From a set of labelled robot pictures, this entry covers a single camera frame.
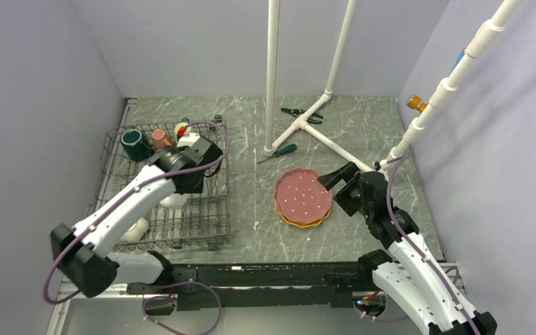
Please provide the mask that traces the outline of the patterned floral bowl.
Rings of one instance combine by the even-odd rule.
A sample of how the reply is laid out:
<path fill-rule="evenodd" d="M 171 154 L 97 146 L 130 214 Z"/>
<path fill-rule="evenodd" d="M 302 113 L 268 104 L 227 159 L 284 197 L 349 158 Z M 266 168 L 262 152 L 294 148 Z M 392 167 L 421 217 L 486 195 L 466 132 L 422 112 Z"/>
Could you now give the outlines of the patterned floral bowl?
<path fill-rule="evenodd" d="M 121 242 L 137 242 L 143 238 L 149 229 L 149 222 L 146 218 L 139 218 L 120 238 Z"/>

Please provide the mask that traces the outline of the yellow plate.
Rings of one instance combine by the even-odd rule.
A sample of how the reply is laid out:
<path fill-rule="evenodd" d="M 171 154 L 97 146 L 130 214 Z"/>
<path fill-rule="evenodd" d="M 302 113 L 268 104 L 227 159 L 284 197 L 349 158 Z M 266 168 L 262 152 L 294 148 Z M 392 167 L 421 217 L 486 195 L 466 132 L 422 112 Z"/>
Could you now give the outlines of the yellow plate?
<path fill-rule="evenodd" d="M 298 227 L 298 228 L 312 228 L 312 227 L 317 227 L 319 225 L 322 224 L 323 221 L 325 221 L 331 214 L 331 211 L 328 210 L 326 212 L 326 214 L 321 218 L 321 219 L 318 219 L 316 221 L 313 221 L 311 223 L 300 223 L 300 222 L 296 222 L 296 221 L 291 221 L 289 218 L 287 218 L 284 214 L 282 214 L 279 210 L 278 210 L 278 207 L 275 207 L 275 210 L 276 210 L 276 213 L 283 219 L 283 221 L 289 225 L 293 225 L 295 227 Z"/>

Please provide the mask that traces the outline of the cream yellow-green cup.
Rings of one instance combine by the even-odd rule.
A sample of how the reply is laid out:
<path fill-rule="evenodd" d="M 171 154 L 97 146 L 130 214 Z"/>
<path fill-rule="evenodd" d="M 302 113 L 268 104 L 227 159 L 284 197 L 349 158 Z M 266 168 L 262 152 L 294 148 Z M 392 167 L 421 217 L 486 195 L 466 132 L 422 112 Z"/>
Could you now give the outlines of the cream yellow-green cup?
<path fill-rule="evenodd" d="M 178 123 L 174 127 L 174 132 L 175 132 L 176 136 L 178 136 L 178 137 L 183 136 L 187 131 L 188 131 L 188 122 Z"/>

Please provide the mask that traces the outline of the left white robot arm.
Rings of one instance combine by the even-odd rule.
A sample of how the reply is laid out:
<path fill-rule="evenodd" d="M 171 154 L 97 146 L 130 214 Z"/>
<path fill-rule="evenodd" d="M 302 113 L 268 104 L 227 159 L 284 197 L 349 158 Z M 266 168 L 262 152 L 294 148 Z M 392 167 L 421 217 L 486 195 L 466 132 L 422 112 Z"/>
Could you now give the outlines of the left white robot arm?
<path fill-rule="evenodd" d="M 210 139 L 191 146 L 163 147 L 147 160 L 124 189 L 73 227 L 60 224 L 50 233 L 54 266 L 85 297 L 95 297 L 117 283 L 143 283 L 167 291 L 174 282 L 171 262 L 155 251 L 115 253 L 122 236 L 161 200 L 174 194 L 201 193 L 204 173 L 227 157 Z"/>

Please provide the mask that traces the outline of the pink dotted plate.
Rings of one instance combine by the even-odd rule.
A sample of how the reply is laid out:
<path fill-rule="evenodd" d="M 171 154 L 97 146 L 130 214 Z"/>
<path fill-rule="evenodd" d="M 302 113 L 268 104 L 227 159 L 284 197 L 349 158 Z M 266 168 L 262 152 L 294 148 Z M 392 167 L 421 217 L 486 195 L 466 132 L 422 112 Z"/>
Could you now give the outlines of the pink dotted plate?
<path fill-rule="evenodd" d="M 291 221 L 311 223 L 321 219 L 332 207 L 332 192 L 317 180 L 311 169 L 285 172 L 274 187 L 275 207 Z"/>

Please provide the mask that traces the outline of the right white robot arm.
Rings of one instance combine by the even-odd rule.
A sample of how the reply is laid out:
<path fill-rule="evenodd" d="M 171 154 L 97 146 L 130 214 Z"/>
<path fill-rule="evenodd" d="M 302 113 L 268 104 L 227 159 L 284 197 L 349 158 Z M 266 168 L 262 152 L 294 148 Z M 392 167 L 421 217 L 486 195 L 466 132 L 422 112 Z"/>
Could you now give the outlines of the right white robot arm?
<path fill-rule="evenodd" d="M 422 334 L 495 334 L 496 319 L 480 312 L 456 287 L 432 256 L 410 214 L 393 204 L 393 177 L 362 172 L 354 163 L 318 177 L 349 216 L 364 217 L 382 248 L 358 259 L 357 282 L 366 290 L 381 289 L 393 299 Z"/>

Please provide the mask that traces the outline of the dark green mug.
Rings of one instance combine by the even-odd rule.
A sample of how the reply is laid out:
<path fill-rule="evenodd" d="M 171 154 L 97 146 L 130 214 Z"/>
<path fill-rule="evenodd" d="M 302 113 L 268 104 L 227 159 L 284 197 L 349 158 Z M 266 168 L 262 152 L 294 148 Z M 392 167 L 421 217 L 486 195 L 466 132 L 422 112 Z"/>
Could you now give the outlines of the dark green mug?
<path fill-rule="evenodd" d="M 135 162 L 145 161 L 155 152 L 148 137 L 138 129 L 125 131 L 121 136 L 121 145 L 127 157 Z"/>

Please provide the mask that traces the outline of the white plain bowl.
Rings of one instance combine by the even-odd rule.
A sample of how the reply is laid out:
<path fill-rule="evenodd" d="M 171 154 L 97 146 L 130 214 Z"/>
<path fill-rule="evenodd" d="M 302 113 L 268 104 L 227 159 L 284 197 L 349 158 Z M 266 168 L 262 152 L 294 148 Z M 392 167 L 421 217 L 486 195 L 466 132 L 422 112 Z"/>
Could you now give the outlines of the white plain bowl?
<path fill-rule="evenodd" d="M 188 194 L 173 193 L 172 195 L 163 198 L 159 204 L 166 209 L 178 210 L 186 204 L 188 198 Z"/>

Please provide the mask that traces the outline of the pink mug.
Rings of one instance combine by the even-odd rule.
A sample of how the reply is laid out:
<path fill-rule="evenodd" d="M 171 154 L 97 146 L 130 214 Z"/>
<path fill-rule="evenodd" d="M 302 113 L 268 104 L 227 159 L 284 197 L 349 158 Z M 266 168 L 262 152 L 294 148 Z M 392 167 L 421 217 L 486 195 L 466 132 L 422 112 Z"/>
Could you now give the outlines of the pink mug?
<path fill-rule="evenodd" d="M 155 149 L 174 146 L 172 138 L 163 129 L 157 128 L 151 133 L 152 144 Z"/>

